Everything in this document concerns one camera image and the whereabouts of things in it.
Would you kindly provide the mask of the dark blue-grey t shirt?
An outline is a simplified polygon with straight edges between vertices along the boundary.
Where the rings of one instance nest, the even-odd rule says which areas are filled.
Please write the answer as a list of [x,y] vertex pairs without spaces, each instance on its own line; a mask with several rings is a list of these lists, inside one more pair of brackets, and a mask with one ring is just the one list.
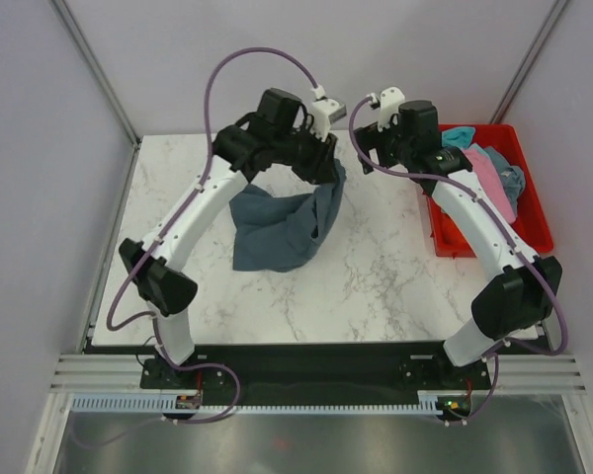
[[287,273],[313,259],[341,207],[347,175],[339,160],[333,164],[336,181],[309,194],[274,197],[249,185],[230,201],[234,271]]

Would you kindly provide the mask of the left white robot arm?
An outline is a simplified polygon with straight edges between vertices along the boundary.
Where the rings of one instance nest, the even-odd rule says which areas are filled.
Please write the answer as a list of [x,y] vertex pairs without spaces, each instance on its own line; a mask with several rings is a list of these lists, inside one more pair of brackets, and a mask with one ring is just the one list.
[[318,96],[310,105],[277,88],[266,90],[257,109],[212,138],[207,171],[201,173],[165,217],[141,240],[126,238],[119,253],[128,278],[155,322],[159,353],[168,359],[163,377],[186,388],[197,377],[188,308],[197,284],[183,273],[191,253],[229,202],[273,165],[289,167],[311,185],[335,183],[331,134],[347,114],[337,99]]

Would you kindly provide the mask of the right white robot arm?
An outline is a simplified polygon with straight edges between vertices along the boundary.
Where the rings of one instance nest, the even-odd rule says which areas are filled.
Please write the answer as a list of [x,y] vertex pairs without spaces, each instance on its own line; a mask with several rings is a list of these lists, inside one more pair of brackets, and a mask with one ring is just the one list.
[[540,348],[515,338],[551,314],[560,329],[557,356],[568,343],[568,330],[557,291],[562,267],[555,257],[541,257],[500,214],[464,152],[442,142],[436,108],[429,101],[369,96],[360,103],[380,111],[378,121],[349,126],[350,140],[365,173],[374,170],[407,178],[454,221],[485,272],[487,284],[471,303],[471,318],[443,343],[444,357],[433,363],[442,387],[458,387],[468,365],[506,344],[538,353]]

